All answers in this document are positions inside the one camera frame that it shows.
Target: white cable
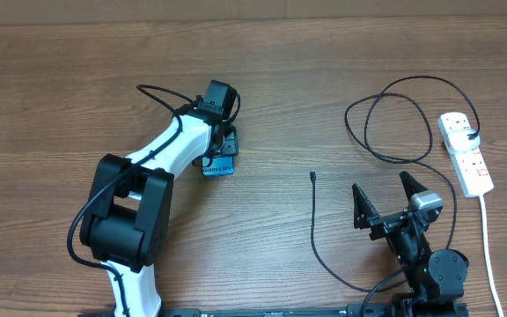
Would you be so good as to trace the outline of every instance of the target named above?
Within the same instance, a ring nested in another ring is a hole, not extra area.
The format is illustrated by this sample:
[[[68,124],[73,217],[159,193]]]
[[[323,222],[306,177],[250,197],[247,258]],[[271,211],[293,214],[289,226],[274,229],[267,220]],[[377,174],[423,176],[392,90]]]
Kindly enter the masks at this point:
[[[496,286],[494,285],[494,277],[492,276],[492,264],[490,263],[490,252],[489,252],[489,229],[487,225],[486,205],[484,204],[483,195],[479,195],[479,201],[481,202],[481,214],[482,214],[482,244],[484,245],[484,259],[486,260],[486,270],[489,273],[490,291],[492,291],[492,297],[494,298],[494,304],[496,305],[498,316],[503,317],[502,306],[500,305],[500,299],[498,298]]]

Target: wood grain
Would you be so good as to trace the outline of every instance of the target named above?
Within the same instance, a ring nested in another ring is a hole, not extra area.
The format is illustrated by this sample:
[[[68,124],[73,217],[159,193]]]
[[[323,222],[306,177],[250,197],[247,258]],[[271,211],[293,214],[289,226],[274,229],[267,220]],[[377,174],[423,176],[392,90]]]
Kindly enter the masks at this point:
[[[416,74],[450,79],[477,106],[496,184],[486,196],[490,252],[507,314],[507,17],[467,17],[0,27],[0,316],[71,316],[114,305],[106,274],[68,257],[70,221],[98,160],[140,149],[169,122],[167,111],[134,86],[194,96],[212,78],[242,95],[240,156],[231,177],[206,180],[189,167],[177,180],[167,247],[156,263],[167,306],[362,301],[312,254],[308,172],[318,172],[316,244],[338,275],[372,287],[397,267],[384,241],[353,229],[354,182],[387,214],[405,205],[397,174],[410,171],[445,199],[427,234],[433,248],[443,247],[452,219],[449,188],[419,166],[377,161],[343,125],[350,102]],[[448,111],[473,118],[466,103],[437,82],[394,91],[422,105],[435,145],[424,162],[458,186],[435,120]],[[351,114],[358,135],[368,106]],[[378,106],[370,141],[405,157],[427,148],[419,114],[399,100]],[[463,301],[472,316],[496,316],[479,205],[458,193],[452,246],[471,261]],[[77,250],[90,257],[85,247]]]

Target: power strip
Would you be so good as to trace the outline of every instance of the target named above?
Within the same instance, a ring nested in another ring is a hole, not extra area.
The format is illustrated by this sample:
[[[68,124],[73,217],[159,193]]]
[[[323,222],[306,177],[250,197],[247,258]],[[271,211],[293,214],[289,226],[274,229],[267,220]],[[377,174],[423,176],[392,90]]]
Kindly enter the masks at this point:
[[[444,138],[445,147],[465,197],[478,197],[494,188],[489,170],[482,158],[479,145],[481,138],[469,140],[473,133],[465,114],[447,113],[437,119],[437,125]]]
[[[437,119],[437,125],[444,138],[444,144],[451,157],[457,178],[463,189],[465,197],[479,197],[482,215],[482,244],[484,246],[484,259],[489,274],[489,285],[494,304],[499,317],[503,316],[500,299],[496,292],[494,278],[492,276],[492,264],[489,253],[489,229],[487,225],[486,205],[484,194],[494,188],[489,170],[482,158],[481,137],[471,139],[469,136],[474,133],[465,114],[447,113]]]

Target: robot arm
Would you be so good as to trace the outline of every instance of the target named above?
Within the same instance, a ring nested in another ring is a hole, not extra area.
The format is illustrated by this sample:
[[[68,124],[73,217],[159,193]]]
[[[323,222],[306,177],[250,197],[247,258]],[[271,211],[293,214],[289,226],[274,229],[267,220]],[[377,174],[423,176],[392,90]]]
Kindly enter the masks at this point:
[[[236,96],[229,85],[211,81],[204,99],[198,97],[179,110],[182,131],[177,138],[152,159],[133,166],[133,173],[101,195],[84,214],[81,242],[91,248],[95,259],[121,274],[130,317],[156,317],[161,310],[153,262],[165,245],[174,180],[196,158],[227,159],[238,154],[235,128],[226,121]],[[172,124],[140,151],[126,158],[112,154],[102,158],[90,199],[133,162],[164,144],[178,127],[177,118],[173,118]],[[225,141],[233,143],[236,151],[222,151]],[[114,203],[114,199],[128,196],[140,201],[137,211]],[[108,274],[116,308],[99,316],[124,317],[119,283],[114,274]]]

